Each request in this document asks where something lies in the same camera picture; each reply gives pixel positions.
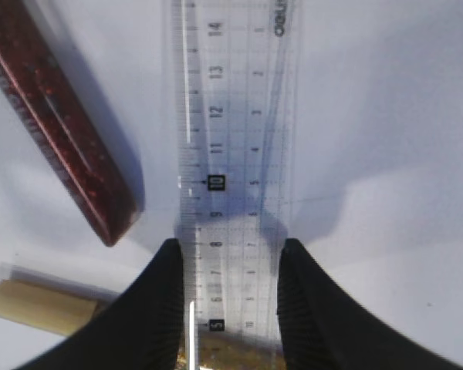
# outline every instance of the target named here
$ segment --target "measurement scale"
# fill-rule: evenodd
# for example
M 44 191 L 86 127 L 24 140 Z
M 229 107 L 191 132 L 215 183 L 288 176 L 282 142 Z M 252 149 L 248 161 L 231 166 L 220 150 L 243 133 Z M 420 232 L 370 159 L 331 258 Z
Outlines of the measurement scale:
M 280 345 L 300 0 L 172 0 L 186 348 Z

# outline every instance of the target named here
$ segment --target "white background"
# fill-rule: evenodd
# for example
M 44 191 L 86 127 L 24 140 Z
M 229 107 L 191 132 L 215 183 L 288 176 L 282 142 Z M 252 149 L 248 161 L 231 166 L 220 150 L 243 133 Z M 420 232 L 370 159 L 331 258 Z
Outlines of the white background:
M 160 0 L 28 0 L 145 211 L 104 247 L 0 93 L 0 277 L 121 292 L 173 236 Z M 463 0 L 304 0 L 291 236 L 362 305 L 463 364 Z M 0 369 L 60 337 L 0 319 Z

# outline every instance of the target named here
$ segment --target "brand logo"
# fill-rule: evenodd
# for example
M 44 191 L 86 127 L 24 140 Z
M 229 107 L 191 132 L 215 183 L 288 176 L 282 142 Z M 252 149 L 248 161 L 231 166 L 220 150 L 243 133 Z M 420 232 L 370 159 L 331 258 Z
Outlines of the brand logo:
M 275 35 L 285 35 L 286 0 L 276 0 L 275 3 Z

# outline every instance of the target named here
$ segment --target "black object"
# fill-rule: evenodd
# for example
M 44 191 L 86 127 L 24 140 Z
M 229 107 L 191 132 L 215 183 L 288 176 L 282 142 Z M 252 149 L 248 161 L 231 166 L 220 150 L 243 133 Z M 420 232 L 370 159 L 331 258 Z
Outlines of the black object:
M 288 370 L 462 370 L 379 321 L 334 283 L 297 239 L 279 265 Z M 139 278 L 85 328 L 18 370 L 174 370 L 183 331 L 183 261 L 168 239 Z M 214 331 L 222 320 L 210 320 Z
M 362 308 L 297 239 L 286 241 L 279 264 L 278 316 L 288 370 L 463 369 Z
M 183 329 L 183 260 L 169 239 L 118 300 L 18 370 L 174 370 Z

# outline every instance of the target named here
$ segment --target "printed number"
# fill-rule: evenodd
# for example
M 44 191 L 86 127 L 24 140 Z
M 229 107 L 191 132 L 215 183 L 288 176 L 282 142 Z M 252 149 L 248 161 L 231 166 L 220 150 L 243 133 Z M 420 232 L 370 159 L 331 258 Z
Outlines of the printed number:
M 209 118 L 222 118 L 223 107 L 222 106 L 210 106 L 209 107 Z
M 220 23 L 220 22 L 208 23 L 208 27 L 209 27 L 208 35 L 210 35 L 210 36 L 221 36 L 222 35 L 222 32 L 221 32 L 221 27 L 222 26 L 223 26 L 223 23 Z
M 212 29 L 213 31 L 219 31 L 222 25 L 223 23 L 219 23 L 219 22 L 208 23 L 208 27 Z
M 221 66 L 209 67 L 209 78 L 210 79 L 220 79 L 222 76 L 223 76 L 223 67 Z
M 209 320 L 209 331 L 225 331 L 225 320 L 223 319 Z
M 223 153 L 223 149 L 219 149 L 219 148 L 223 147 L 223 144 L 214 143 L 214 144 L 210 144 L 209 146 L 211 147 L 211 153 L 213 153 L 213 154 Z
M 208 191 L 225 191 L 225 175 L 208 175 Z

